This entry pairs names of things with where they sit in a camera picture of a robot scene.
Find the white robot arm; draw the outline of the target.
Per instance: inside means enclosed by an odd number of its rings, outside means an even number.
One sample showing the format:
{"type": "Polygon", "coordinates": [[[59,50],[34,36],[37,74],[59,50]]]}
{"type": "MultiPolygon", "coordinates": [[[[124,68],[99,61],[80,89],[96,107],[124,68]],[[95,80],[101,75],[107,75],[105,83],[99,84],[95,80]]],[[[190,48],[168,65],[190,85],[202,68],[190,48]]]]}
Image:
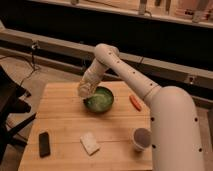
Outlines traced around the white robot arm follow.
{"type": "Polygon", "coordinates": [[[153,171],[205,171],[199,119],[192,97],[176,86],[162,87],[100,43],[79,83],[78,95],[92,96],[107,70],[113,70],[150,108],[153,171]]]}

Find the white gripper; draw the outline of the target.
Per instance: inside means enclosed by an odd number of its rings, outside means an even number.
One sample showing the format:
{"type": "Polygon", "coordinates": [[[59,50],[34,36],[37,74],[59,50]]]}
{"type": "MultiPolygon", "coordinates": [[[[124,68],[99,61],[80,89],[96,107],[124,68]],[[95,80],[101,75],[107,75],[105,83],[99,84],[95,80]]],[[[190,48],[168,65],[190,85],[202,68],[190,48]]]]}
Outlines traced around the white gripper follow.
{"type": "Polygon", "coordinates": [[[78,85],[78,95],[83,99],[91,97],[98,84],[99,79],[97,77],[84,76],[78,85]]]}

